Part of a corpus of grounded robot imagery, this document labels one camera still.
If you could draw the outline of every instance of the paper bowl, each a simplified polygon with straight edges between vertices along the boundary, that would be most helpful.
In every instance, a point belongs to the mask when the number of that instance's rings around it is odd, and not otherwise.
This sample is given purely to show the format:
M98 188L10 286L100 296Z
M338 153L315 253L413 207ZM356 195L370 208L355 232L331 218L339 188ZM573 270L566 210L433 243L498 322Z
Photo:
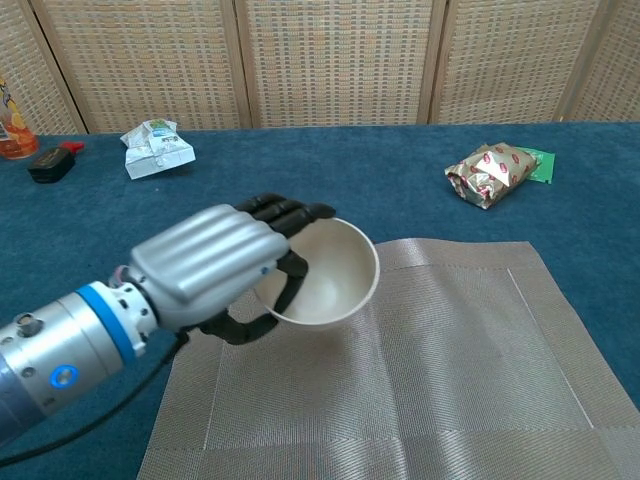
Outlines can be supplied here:
M369 302L380 279L375 246L357 227L342 219L322 219L290 239L291 249L307 260L309 272L289 307L273 306L287 276L277 270L255 293L278 320L309 330L324 330L349 319Z

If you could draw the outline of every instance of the table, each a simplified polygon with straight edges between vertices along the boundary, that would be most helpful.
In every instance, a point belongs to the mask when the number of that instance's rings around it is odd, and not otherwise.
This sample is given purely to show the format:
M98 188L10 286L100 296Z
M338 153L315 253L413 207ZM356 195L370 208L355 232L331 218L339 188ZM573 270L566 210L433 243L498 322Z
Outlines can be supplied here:
M640 405L640 123L358 126L179 132L196 161L132 181L119 135L40 137L86 143L56 184L30 160L0 162L0 325L126 263L130 249L216 203L274 191L322 201L376 242L428 237L529 241L613 372ZM489 210L457 197L444 168L483 143L556 153L553 183L528 181ZM123 398L172 342L148 353L0 452L57 439ZM105 425L70 445L0 470L0 479L135 478L170 367Z

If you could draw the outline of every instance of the orange bottle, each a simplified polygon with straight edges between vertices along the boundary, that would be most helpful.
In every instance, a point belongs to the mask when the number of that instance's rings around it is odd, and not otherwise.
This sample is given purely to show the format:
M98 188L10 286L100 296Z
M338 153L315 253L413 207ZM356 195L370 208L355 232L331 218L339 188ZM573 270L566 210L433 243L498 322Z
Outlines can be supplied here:
M0 156L10 160L28 157L38 150L38 139L25 125L2 77L0 93Z

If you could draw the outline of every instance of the green paper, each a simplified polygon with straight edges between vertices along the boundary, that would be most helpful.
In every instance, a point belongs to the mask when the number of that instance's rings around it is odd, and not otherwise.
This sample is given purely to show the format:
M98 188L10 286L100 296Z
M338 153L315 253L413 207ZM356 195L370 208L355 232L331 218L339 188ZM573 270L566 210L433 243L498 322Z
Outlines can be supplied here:
M553 163L556 159L555 153L543 152L534 148L516 147L527 152L536 159L538 167L527 177L528 180L536 182L551 183L553 178Z

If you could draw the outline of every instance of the gray placemat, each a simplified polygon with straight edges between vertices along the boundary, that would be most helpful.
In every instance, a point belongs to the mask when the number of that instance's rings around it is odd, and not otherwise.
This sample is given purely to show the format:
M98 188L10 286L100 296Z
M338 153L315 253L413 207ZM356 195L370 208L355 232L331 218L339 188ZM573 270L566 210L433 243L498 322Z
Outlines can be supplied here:
M528 243L377 248L344 327L193 334L139 478L640 478L640 413Z

